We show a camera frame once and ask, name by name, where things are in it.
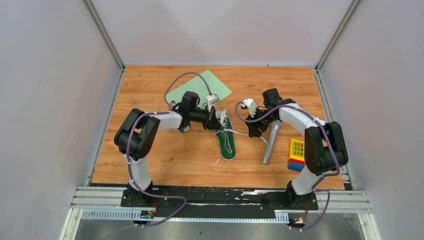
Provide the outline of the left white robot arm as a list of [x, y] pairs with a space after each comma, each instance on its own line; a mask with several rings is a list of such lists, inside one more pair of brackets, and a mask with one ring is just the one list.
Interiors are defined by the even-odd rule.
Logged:
[[123, 207], [149, 207], [157, 198], [152, 193], [153, 182], [149, 175], [147, 156], [158, 132], [164, 130], [187, 131], [191, 122], [201, 123], [205, 130], [218, 131], [224, 125], [218, 120], [214, 104], [220, 101], [217, 94], [206, 96], [200, 107], [200, 96], [186, 91], [181, 101], [171, 103], [165, 112], [130, 111], [114, 137], [114, 144], [126, 159], [129, 181], [123, 192]]

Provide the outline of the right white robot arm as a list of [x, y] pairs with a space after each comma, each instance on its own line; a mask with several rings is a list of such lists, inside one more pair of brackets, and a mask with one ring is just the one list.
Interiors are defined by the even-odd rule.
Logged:
[[326, 122], [303, 110], [293, 99], [283, 99], [276, 88], [262, 93], [260, 108], [251, 98], [241, 102], [248, 110], [244, 119], [249, 137], [261, 137], [272, 122], [289, 124], [304, 137], [305, 167], [286, 187], [285, 202], [292, 209], [301, 207], [317, 185], [326, 177], [337, 176], [348, 161], [348, 153], [341, 125]]

